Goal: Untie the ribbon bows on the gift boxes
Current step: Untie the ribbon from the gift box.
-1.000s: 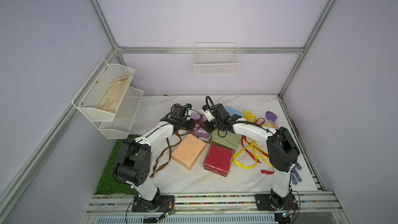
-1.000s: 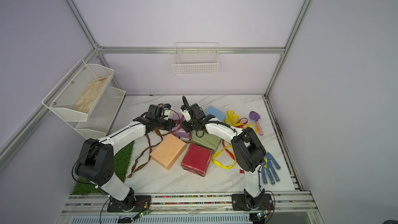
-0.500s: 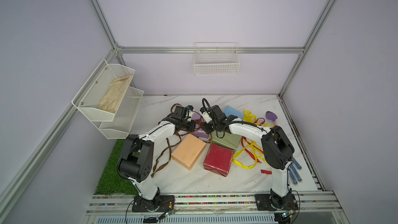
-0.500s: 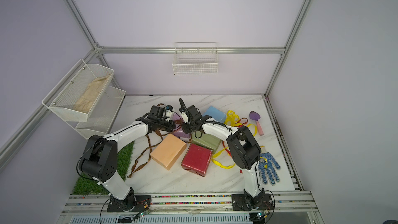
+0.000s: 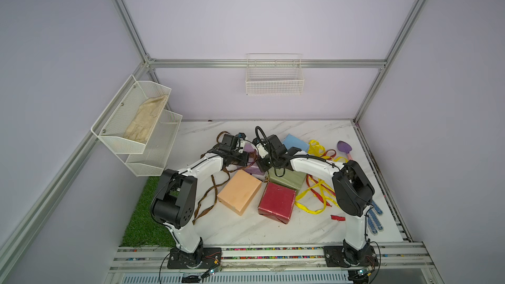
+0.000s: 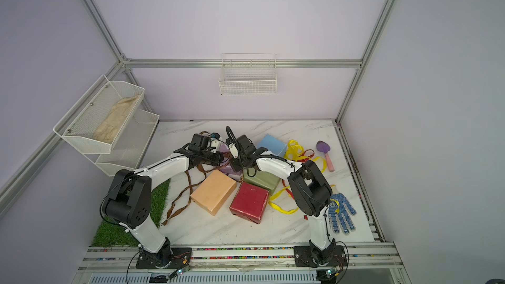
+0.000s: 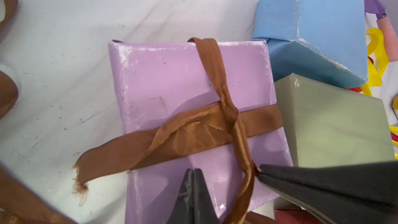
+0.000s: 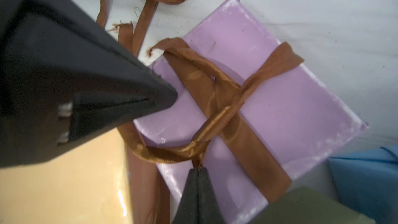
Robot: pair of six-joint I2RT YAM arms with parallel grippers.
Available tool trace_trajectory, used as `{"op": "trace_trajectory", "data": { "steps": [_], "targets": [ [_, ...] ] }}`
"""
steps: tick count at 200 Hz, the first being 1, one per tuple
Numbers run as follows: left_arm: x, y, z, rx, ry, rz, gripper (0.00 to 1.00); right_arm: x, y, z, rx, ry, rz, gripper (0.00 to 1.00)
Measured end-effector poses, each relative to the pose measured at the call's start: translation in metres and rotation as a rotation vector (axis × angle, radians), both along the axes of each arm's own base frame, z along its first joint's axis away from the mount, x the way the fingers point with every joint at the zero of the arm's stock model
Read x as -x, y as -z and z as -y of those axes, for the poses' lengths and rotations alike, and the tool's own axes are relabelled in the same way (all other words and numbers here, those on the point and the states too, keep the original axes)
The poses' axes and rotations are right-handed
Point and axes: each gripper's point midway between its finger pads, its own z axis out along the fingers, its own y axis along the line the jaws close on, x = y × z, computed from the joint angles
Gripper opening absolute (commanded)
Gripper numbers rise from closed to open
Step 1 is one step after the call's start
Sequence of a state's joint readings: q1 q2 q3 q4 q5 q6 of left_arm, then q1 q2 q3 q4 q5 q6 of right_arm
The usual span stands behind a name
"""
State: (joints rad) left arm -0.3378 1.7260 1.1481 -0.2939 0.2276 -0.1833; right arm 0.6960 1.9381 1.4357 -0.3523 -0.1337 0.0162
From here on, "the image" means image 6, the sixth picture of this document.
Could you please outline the red gift box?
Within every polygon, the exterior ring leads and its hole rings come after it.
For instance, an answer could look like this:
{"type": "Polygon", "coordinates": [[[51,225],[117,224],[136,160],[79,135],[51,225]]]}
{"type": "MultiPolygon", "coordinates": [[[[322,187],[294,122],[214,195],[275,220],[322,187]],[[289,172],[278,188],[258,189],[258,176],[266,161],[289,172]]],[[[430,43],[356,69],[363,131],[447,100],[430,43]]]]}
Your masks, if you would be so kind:
{"type": "Polygon", "coordinates": [[[259,224],[269,196],[268,190],[242,182],[230,205],[230,212],[234,216],[259,224]]]}

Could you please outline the light blue gift box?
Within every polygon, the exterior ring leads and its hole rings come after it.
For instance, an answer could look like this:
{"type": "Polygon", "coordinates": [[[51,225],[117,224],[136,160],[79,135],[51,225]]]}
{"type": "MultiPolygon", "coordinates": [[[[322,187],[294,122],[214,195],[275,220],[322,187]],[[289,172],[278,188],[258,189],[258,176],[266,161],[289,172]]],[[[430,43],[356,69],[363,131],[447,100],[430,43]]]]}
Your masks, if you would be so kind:
{"type": "Polygon", "coordinates": [[[263,147],[273,155],[284,157],[287,152],[287,144],[270,134],[266,134],[259,142],[258,147],[263,147]]]}

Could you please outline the green gift box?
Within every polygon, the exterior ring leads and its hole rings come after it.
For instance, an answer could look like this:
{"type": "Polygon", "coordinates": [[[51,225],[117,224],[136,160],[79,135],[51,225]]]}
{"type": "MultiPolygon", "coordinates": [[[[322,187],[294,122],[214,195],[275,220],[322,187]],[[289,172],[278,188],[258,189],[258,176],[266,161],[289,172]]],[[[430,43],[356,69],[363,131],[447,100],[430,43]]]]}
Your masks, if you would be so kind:
{"type": "Polygon", "coordinates": [[[243,171],[243,181],[263,188],[273,195],[279,185],[281,178],[269,172],[255,170],[254,168],[247,168],[243,171]]]}

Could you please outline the yellow ribbon of blue box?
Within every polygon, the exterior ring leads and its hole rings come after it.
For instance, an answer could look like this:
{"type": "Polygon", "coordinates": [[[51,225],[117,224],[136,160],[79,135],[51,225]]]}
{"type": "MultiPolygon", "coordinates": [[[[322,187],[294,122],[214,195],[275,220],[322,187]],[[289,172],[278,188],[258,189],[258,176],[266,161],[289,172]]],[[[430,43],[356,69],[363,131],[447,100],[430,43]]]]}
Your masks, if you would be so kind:
{"type": "Polygon", "coordinates": [[[313,161],[321,172],[324,173],[327,170],[327,163],[325,159],[320,156],[316,156],[313,149],[305,149],[293,139],[287,144],[287,151],[285,152],[284,158],[298,163],[313,161]]]}

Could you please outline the brown ribbon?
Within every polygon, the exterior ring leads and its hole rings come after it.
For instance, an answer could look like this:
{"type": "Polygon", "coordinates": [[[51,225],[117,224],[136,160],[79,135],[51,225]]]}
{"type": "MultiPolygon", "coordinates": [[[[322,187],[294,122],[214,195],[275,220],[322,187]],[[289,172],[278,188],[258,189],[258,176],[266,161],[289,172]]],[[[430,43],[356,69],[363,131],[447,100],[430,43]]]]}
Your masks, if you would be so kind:
{"type": "Polygon", "coordinates": [[[201,151],[211,165],[226,166],[230,163],[232,155],[229,145],[218,133],[202,131],[199,134],[203,136],[205,143],[201,151]]]}
{"type": "Polygon", "coordinates": [[[189,173],[189,170],[185,171],[188,185],[185,188],[183,188],[181,190],[181,192],[179,192],[177,197],[171,202],[170,207],[168,208],[168,210],[166,212],[166,218],[164,219],[164,221],[162,221],[160,223],[162,226],[166,226],[168,224],[168,222],[171,221],[171,219],[173,219],[173,218],[179,216],[181,213],[183,213],[183,211],[192,202],[191,194],[194,192],[194,190],[196,190],[196,188],[198,186],[200,186],[207,179],[208,175],[214,170],[214,168],[206,170],[203,165],[198,165],[197,169],[200,173],[202,173],[204,178],[201,181],[193,183],[192,182],[192,175],[189,173]],[[184,196],[185,193],[189,193],[188,202],[184,206],[181,206],[180,208],[176,208],[177,202],[184,196]]]}

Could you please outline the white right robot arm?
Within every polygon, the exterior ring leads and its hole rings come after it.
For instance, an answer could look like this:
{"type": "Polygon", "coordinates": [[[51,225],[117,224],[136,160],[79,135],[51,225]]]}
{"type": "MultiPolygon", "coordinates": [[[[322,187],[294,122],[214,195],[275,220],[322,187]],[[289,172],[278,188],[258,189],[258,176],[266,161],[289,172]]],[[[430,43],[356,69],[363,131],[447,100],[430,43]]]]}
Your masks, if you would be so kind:
{"type": "Polygon", "coordinates": [[[233,169],[254,168],[288,181],[297,207],[308,216],[310,228],[309,244],[293,248],[296,266],[343,269],[349,265],[346,246],[330,238],[327,210],[332,188],[313,161],[300,163],[284,159],[264,147],[256,148],[246,135],[237,138],[232,132],[226,145],[233,169]]]}

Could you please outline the orange gift box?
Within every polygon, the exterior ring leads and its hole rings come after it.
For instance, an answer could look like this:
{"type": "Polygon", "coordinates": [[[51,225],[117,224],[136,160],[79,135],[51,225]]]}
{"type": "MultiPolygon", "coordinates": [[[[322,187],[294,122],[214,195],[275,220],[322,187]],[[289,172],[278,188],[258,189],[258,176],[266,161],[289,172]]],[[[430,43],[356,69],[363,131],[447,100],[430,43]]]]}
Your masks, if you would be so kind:
{"type": "Polygon", "coordinates": [[[198,188],[190,194],[191,200],[215,216],[234,192],[237,182],[219,170],[207,176],[198,188]]]}

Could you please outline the purple gift box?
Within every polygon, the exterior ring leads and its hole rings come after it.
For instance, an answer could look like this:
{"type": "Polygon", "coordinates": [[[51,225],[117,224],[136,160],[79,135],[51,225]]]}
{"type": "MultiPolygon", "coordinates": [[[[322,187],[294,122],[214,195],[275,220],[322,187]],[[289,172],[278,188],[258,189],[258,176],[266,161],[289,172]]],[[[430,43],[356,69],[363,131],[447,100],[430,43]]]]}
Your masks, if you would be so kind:
{"type": "Polygon", "coordinates": [[[239,172],[236,172],[231,167],[231,155],[229,152],[229,148],[226,146],[225,143],[221,144],[219,151],[224,156],[224,160],[220,164],[219,171],[221,171],[223,174],[225,174],[226,176],[229,176],[231,179],[233,179],[235,181],[241,181],[243,173],[241,170],[239,172]]]}

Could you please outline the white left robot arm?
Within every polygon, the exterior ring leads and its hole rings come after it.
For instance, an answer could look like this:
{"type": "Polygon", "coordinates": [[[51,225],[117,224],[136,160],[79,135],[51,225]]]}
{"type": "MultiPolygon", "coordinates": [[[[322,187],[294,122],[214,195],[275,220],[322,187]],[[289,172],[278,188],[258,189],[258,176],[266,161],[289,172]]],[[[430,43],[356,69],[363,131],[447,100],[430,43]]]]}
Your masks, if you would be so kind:
{"type": "Polygon", "coordinates": [[[170,240],[161,234],[151,218],[151,195],[159,185],[188,170],[208,164],[221,165],[220,135],[194,134],[192,140],[169,157],[136,170],[119,170],[101,202],[99,212],[105,222],[123,227],[139,243],[140,269],[180,269],[191,256],[173,251],[170,240]]]}

